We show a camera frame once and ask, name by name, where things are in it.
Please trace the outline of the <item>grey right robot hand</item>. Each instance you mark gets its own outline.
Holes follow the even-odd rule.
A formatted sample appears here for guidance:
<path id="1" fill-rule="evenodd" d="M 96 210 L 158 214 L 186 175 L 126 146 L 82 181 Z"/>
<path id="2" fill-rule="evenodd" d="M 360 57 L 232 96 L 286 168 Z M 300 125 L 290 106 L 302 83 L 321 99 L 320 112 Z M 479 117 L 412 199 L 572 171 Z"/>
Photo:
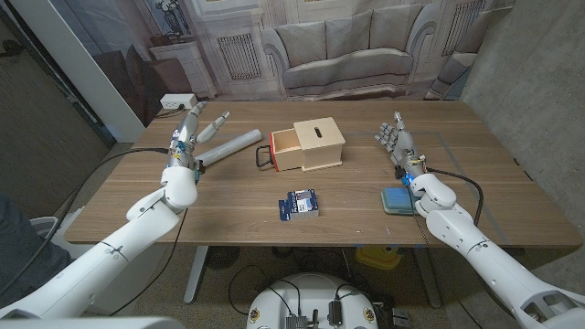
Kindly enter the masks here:
<path id="1" fill-rule="evenodd" d="M 395 177 L 414 179 L 426 173 L 421 154 L 398 111 L 394 113 L 394 120 L 394 125 L 383 122 L 375 139 L 386 148 L 394 164 Z"/>

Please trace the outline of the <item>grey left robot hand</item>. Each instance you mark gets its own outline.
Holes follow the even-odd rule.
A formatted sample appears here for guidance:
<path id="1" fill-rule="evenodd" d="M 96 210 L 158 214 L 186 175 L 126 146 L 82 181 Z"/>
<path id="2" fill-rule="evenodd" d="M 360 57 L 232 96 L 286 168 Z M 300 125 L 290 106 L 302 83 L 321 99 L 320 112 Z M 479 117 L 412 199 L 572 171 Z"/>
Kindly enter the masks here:
<path id="1" fill-rule="evenodd" d="M 168 167 L 181 166 L 194 169 L 193 151 L 195 146 L 198 143 L 210 141 L 229 117 L 229 112 L 225 111 L 204 130 L 197 133 L 199 115 L 206 105 L 205 101 L 198 102 L 177 125 L 169 145 Z"/>

